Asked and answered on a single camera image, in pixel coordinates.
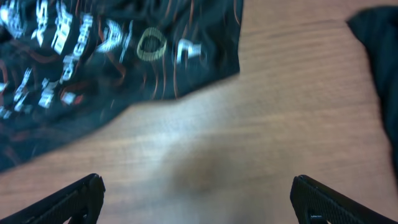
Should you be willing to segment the black printed cycling jersey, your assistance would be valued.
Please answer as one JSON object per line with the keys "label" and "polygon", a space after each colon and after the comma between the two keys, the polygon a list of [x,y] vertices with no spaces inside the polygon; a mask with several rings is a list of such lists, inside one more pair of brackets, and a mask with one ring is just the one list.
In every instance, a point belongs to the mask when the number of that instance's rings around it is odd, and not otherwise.
{"label": "black printed cycling jersey", "polygon": [[239,72],[240,0],[3,0],[1,170]]}

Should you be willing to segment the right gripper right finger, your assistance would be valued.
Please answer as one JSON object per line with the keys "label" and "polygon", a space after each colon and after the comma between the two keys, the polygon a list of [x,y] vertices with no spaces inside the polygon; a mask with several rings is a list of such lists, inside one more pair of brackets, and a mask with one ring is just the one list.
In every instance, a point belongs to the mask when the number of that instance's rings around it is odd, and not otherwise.
{"label": "right gripper right finger", "polygon": [[300,224],[397,224],[307,175],[294,177],[290,201]]}

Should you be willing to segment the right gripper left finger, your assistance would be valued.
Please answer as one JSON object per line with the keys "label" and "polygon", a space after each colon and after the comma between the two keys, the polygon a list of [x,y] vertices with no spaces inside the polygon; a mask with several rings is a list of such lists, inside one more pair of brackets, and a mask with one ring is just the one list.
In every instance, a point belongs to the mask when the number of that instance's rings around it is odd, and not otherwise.
{"label": "right gripper left finger", "polygon": [[1,224],[96,224],[105,191],[102,177],[90,174],[1,219]]}

